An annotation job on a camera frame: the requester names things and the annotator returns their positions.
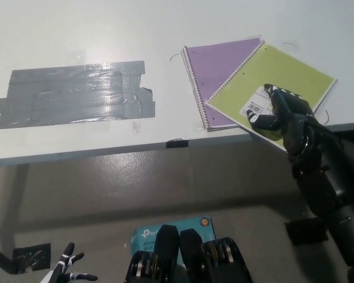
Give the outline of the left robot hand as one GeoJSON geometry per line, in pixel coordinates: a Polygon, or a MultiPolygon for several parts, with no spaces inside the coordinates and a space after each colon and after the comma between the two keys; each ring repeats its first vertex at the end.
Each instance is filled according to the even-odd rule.
{"type": "Polygon", "coordinates": [[[81,272],[67,272],[75,262],[84,257],[83,252],[73,255],[74,248],[75,243],[70,242],[61,254],[54,269],[50,270],[40,283],[65,283],[76,282],[78,280],[94,282],[98,280],[98,276],[96,275],[81,272]]]}

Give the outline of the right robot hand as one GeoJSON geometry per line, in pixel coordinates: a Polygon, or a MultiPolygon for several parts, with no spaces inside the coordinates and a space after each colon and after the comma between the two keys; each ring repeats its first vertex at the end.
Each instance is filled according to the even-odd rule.
{"type": "Polygon", "coordinates": [[[292,162],[304,156],[314,134],[307,129],[308,124],[317,125],[313,110],[300,95],[265,84],[264,90],[271,100],[271,114],[257,114],[247,110],[247,118],[251,128],[258,134],[270,139],[281,140],[292,162]]]}

